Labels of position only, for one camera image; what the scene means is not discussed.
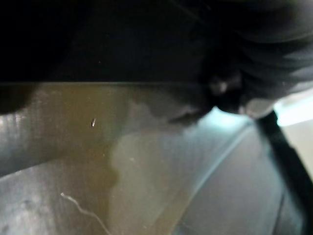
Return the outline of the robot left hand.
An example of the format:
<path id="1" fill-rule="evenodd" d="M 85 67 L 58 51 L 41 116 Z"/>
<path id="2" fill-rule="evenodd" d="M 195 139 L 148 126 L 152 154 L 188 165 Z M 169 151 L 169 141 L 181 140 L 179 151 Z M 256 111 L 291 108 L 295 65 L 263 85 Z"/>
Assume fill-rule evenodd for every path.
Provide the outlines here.
<path id="1" fill-rule="evenodd" d="M 260 118 L 313 87 L 310 0 L 3 0 L 0 111 L 35 85 L 175 84 Z"/>

